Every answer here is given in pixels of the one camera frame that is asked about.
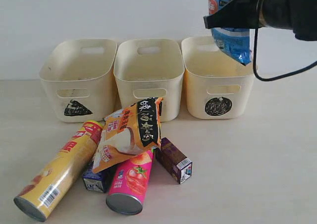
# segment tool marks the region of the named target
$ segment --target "metal can bottom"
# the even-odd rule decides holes
[[[113,193],[106,198],[107,206],[124,215],[136,215],[142,212],[143,205],[136,197],[125,193]]]
[[[40,221],[40,222],[45,222],[46,221],[46,216],[44,215],[44,213],[42,213],[39,209],[37,209],[33,203],[31,203],[30,201],[21,198],[21,197],[15,197],[13,199],[15,205],[22,211],[24,212],[26,215],[28,215],[29,217]]]

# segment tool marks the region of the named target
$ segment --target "black circle label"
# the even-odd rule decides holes
[[[232,108],[232,101],[228,98],[220,97],[210,99],[205,106],[205,112],[210,116],[221,116],[229,112]]]

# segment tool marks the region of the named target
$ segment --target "yellow chip can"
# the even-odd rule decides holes
[[[13,201],[28,216],[44,222],[94,155],[102,126],[87,121]]]

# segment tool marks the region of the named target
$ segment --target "cream storage bin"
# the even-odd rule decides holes
[[[169,39],[122,43],[114,63],[122,107],[148,97],[163,97],[161,121],[179,113],[185,68],[179,45]]]
[[[223,52],[212,37],[182,42],[187,109],[200,119],[227,119],[243,114],[253,85],[251,63],[243,66]]]
[[[116,42],[107,39],[66,41],[55,48],[40,78],[60,120],[99,121],[113,112],[116,48]]]

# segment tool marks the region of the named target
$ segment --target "bin handle hole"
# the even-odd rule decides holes
[[[214,94],[236,94],[240,91],[240,85],[214,85],[207,88],[207,93],[209,95]]]
[[[138,48],[139,55],[157,54],[160,52],[161,52],[160,47],[140,47],[140,48]]]
[[[84,54],[103,54],[105,49],[103,47],[82,47],[81,52]]]
[[[167,95],[166,89],[137,89],[133,91],[133,96],[136,99],[165,97],[166,95]]]
[[[217,51],[219,51],[219,48],[215,43],[198,45],[197,49],[202,51],[202,52],[217,52]]]
[[[87,98],[90,95],[88,89],[58,89],[56,93],[62,99]]]

